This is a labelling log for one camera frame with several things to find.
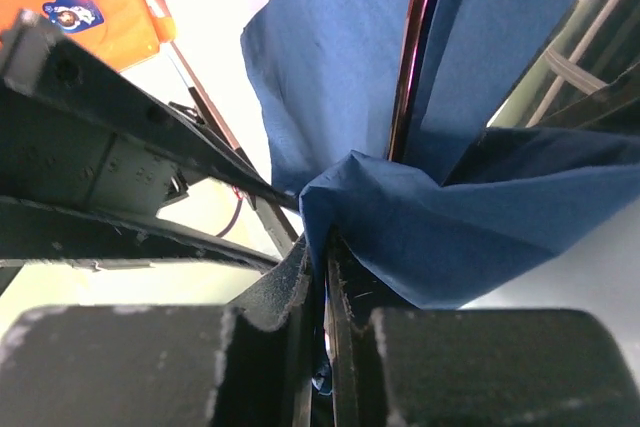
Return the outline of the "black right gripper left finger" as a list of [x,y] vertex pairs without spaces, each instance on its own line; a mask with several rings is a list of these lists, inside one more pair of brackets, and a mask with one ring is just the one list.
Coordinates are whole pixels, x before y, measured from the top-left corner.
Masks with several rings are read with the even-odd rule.
[[312,275],[306,241],[240,294],[227,348],[229,426],[311,421]]

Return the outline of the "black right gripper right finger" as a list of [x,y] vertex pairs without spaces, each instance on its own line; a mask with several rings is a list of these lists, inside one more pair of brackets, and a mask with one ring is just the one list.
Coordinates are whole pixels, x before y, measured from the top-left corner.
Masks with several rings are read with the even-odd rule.
[[384,426],[389,409],[370,317],[376,308],[412,305],[362,266],[338,232],[325,254],[335,424]]

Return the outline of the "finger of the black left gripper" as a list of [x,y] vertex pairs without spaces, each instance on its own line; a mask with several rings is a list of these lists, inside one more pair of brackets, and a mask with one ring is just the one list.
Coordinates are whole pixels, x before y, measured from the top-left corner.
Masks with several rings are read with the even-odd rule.
[[1,38],[1,81],[9,90],[120,134],[181,167],[297,210],[296,196],[269,185],[209,128],[136,87],[43,16],[19,11]]
[[1,198],[1,258],[11,261],[209,261],[261,273],[279,261],[180,224]]

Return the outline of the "dark blue paper napkin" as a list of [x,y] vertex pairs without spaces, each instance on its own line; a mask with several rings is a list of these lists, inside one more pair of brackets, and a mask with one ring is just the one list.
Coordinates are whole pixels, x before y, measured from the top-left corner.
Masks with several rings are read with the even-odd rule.
[[635,201],[639,142],[488,127],[573,0],[432,0],[406,153],[389,162],[408,1],[270,0],[241,46],[315,275],[336,228],[401,297],[456,308]]

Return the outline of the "purple metal spoon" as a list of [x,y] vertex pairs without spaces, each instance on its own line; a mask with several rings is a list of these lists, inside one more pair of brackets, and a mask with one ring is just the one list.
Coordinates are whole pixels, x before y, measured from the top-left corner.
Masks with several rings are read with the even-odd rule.
[[409,0],[395,90],[387,157],[403,160],[424,62],[428,35],[438,0]]

